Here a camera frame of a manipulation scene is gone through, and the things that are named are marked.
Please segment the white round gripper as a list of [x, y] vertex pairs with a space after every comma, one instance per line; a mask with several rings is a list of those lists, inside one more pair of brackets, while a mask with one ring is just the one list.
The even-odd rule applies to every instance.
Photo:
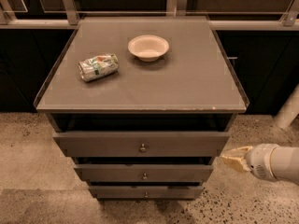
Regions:
[[258, 146], [245, 146], [224, 151], [223, 162], [239, 173], [251, 171], [261, 180], [277, 182], [278, 166], [277, 144], [260, 144]]

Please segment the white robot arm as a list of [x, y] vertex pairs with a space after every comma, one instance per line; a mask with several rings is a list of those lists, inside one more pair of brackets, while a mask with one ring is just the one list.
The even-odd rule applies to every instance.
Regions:
[[252, 173], [261, 180], [299, 185], [299, 147], [278, 144], [245, 146], [224, 151], [221, 158], [239, 173]]

